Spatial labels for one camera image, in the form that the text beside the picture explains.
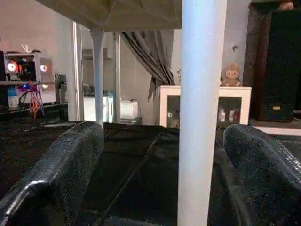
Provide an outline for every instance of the wall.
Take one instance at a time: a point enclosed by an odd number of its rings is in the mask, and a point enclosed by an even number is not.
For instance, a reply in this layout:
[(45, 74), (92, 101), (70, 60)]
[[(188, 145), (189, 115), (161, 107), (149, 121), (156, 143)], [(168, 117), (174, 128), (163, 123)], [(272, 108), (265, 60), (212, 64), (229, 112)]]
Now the wall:
[[(231, 62), (236, 62), (241, 68), (240, 79), (243, 79), (245, 65), (245, 50), (249, 4), (251, 0), (228, 0), (225, 25), (224, 48), (222, 68)], [(172, 72), (176, 77), (176, 71), (182, 67), (182, 32), (175, 30), (174, 50), (172, 56)]]
[(122, 99), (136, 99), (144, 125), (154, 124), (153, 100), (147, 102), (151, 75), (139, 63), (124, 41), (120, 43), (120, 84)]
[[(85, 35), (82, 38), (83, 48), (92, 48), (92, 42), (89, 41), (91, 37)], [(141, 106), (143, 124), (154, 124), (153, 100), (147, 102), (151, 75), (136, 60), (122, 40), (120, 43), (120, 71), (121, 99), (136, 99)], [(88, 85), (94, 84), (92, 57), (89, 57), (89, 60), (83, 60), (83, 80)], [(115, 61), (113, 59), (103, 60), (103, 89), (115, 90)]]
[(52, 59), (54, 71), (67, 77), (69, 118), (75, 120), (71, 20), (34, 0), (2, 0), (0, 15), (0, 50), (24, 52), (21, 44), (27, 44)]
[[(94, 85), (93, 59), (91, 57), (83, 59), (83, 81), (89, 86)], [(103, 60), (103, 89), (115, 90), (115, 67), (112, 59)]]

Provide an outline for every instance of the wire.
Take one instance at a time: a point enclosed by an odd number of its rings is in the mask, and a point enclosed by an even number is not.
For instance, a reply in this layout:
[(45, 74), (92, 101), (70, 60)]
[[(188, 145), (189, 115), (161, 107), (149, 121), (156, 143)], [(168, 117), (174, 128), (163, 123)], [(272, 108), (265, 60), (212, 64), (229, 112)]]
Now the wire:
[(30, 92), (31, 92), (31, 100), (30, 100), (30, 112), (33, 112), (33, 119), (35, 120), (37, 117), (37, 112), (40, 109), (42, 111), (43, 116), (45, 115), (44, 112), (44, 107), (42, 103), (42, 96), (41, 96), (41, 91), (40, 88), (39, 90), (35, 90), (33, 86), (33, 82), (29, 80), (29, 85), (30, 85)]
[(133, 102), (133, 101), (137, 101), (137, 103), (138, 103), (138, 111), (139, 111), (139, 117), (141, 117), (142, 118), (142, 114), (141, 114), (141, 106), (140, 106), (140, 103), (139, 103), (139, 101), (138, 100), (136, 100), (136, 99), (131, 99), (130, 100), (131, 102)]
[(24, 92), (24, 93), (19, 97), (19, 106), (21, 106), (21, 104), (24, 103), (24, 101), (25, 101), (25, 99), (26, 99), (26, 97), (27, 97), (27, 93), (28, 93), (28, 92), (29, 92), (29, 91)]

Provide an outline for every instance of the speaker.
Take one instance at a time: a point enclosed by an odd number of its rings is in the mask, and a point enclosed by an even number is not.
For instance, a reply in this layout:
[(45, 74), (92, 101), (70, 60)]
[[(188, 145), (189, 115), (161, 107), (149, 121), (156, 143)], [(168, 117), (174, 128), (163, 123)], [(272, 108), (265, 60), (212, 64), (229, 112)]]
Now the speaker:
[(251, 115), (261, 121), (291, 121), (301, 70), (301, 12), (274, 11), (259, 34)]
[(295, 110), (297, 110), (299, 112), (301, 111), (301, 71), (300, 71), (300, 76), (299, 76), (299, 83), (298, 83), (298, 91), (297, 91)]

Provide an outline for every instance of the bottle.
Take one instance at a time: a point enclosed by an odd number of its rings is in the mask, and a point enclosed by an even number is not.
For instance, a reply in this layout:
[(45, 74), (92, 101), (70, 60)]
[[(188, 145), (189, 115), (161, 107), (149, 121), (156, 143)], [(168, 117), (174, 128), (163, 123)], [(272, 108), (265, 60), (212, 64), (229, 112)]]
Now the bottle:
[(235, 112), (235, 110), (230, 110), (229, 111), (229, 122), (234, 121), (234, 112)]
[(8, 86), (8, 107), (11, 109), (19, 106), (19, 98), (16, 86)]
[(222, 108), (219, 109), (219, 112), (218, 112), (218, 120), (219, 120), (220, 122), (225, 122), (225, 120), (226, 120), (226, 112), (225, 112), (225, 110), (222, 109)]
[(239, 119), (240, 119), (240, 110), (235, 109), (234, 114), (233, 114), (233, 120), (234, 120), (234, 122), (239, 123)]

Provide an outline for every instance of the glass cabinet door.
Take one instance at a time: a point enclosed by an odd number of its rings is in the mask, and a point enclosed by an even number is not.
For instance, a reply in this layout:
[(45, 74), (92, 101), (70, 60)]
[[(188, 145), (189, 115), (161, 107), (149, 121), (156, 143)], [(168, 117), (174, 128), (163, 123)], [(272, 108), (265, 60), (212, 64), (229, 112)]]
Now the glass cabinet door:
[(218, 103), (217, 125), (229, 126), (240, 121), (241, 97), (220, 97)]
[(167, 97), (167, 127), (180, 128), (180, 96)]
[[(224, 129), (240, 122), (241, 97), (220, 97), (217, 127)], [(180, 96), (167, 96), (167, 127), (180, 128)]]

